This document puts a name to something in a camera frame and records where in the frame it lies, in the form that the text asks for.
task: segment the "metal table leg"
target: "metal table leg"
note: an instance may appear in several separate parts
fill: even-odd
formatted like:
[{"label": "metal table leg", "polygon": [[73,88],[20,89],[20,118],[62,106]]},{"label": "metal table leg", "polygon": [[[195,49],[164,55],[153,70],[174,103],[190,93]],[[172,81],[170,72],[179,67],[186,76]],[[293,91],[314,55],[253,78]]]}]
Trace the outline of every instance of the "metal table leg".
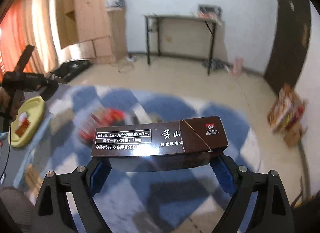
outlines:
[{"label": "metal table leg", "polygon": [[147,35],[147,61],[150,65],[150,48],[149,48],[149,19],[146,17],[146,35]]},{"label": "metal table leg", "polygon": [[211,65],[212,65],[212,58],[213,58],[213,47],[214,47],[214,34],[216,31],[216,24],[212,23],[212,30],[210,29],[208,23],[205,21],[205,24],[207,25],[210,33],[211,33],[211,45],[210,45],[210,54],[209,54],[209,60],[208,60],[208,76],[210,75]]},{"label": "metal table leg", "polygon": [[158,56],[161,56],[160,51],[160,20],[157,18],[157,33],[158,33]]}]

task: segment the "wooden cabinet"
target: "wooden cabinet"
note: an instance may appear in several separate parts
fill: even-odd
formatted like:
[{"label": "wooden cabinet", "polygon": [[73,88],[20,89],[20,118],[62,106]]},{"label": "wooden cabinet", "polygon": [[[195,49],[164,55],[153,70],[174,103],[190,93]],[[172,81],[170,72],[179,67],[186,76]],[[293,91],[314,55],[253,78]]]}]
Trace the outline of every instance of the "wooden cabinet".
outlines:
[{"label": "wooden cabinet", "polygon": [[61,49],[79,42],[73,0],[55,0]]},{"label": "wooden cabinet", "polygon": [[108,13],[105,0],[74,0],[74,8],[79,42],[93,43],[96,62],[117,61],[127,54],[124,10]]}]

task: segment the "blurry red object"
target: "blurry red object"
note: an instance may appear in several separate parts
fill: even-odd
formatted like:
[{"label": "blurry red object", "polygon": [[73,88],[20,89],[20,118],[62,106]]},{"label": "blurry red object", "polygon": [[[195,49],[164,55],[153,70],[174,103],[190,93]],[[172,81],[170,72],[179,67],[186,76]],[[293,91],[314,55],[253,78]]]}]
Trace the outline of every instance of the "blurry red object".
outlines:
[{"label": "blurry red object", "polygon": [[91,113],[84,128],[80,130],[80,138],[84,143],[92,143],[97,127],[112,126],[124,119],[125,113],[113,108],[99,108]]},{"label": "blurry red object", "polygon": [[28,121],[27,118],[25,118],[23,121],[22,121],[22,124],[18,127],[18,129],[15,131],[15,134],[19,137],[22,137],[23,134],[26,132],[26,130],[28,129],[30,125],[30,122]]}]

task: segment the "yellow plate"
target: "yellow plate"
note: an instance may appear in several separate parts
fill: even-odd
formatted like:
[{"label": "yellow plate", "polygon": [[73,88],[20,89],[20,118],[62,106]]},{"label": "yellow plate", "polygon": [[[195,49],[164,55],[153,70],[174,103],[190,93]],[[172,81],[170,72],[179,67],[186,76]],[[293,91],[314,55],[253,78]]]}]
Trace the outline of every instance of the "yellow plate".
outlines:
[{"label": "yellow plate", "polygon": [[[23,112],[28,112],[29,117],[28,121],[30,122],[29,127],[20,138],[16,135],[15,131],[19,127],[19,116]],[[11,123],[11,145],[13,147],[22,147],[29,143],[32,139],[33,135],[36,133],[37,128],[40,124],[44,113],[44,100],[40,97],[33,97],[26,101],[21,108],[19,109],[19,113],[17,115],[17,119]]]}]

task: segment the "blue rug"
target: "blue rug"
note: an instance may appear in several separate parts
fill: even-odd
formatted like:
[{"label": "blue rug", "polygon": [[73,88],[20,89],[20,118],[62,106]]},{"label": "blue rug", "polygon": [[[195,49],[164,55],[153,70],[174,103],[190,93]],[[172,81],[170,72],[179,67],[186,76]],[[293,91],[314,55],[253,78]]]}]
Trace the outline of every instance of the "blue rug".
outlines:
[{"label": "blue rug", "polygon": [[[224,151],[238,165],[258,172],[261,157],[254,132],[245,116],[213,102],[127,89],[76,86],[48,109],[45,119],[28,146],[14,186],[25,192],[34,190],[24,181],[28,165],[44,178],[47,171],[72,172],[86,165],[91,149],[79,140],[79,129],[99,106],[145,116],[157,114],[164,121],[219,115],[229,147]],[[253,211],[252,196],[240,231],[244,232]],[[85,232],[72,195],[71,211],[79,232]],[[116,232],[171,232],[192,227],[192,232],[212,232],[227,207],[230,196],[221,189],[209,165],[167,172],[125,173],[112,169],[102,191],[94,197],[103,218]]]}]

